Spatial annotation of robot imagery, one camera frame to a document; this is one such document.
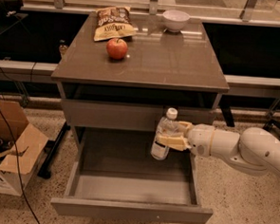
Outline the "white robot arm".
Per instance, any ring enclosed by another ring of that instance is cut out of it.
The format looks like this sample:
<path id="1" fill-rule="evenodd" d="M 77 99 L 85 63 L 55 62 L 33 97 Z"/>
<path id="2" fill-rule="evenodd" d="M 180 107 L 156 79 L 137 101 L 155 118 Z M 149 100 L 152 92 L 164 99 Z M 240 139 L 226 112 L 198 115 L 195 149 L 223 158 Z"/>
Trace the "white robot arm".
<path id="1" fill-rule="evenodd" d="M 280 140 L 262 128 L 250 127 L 239 134 L 210 124 L 177 121 L 177 131 L 158 131 L 156 139 L 178 151 L 189 149 L 195 156 L 219 158 L 241 173 L 271 172 L 280 178 Z"/>

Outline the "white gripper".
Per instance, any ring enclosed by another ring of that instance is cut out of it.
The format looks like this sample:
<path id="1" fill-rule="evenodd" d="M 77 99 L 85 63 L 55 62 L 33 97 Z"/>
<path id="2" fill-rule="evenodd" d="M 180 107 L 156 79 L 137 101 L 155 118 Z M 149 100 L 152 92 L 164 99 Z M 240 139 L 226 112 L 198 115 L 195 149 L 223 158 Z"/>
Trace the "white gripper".
<path id="1" fill-rule="evenodd" d="M 166 147 L 178 151 L 190 149 L 195 156 L 210 156 L 210 145 L 215 131 L 213 126 L 209 124 L 193 125 L 189 121 L 178 121 L 177 124 L 177 130 L 183 136 L 187 135 L 187 139 L 179 136 L 165 137 L 163 135 L 157 135 L 157 141 Z"/>

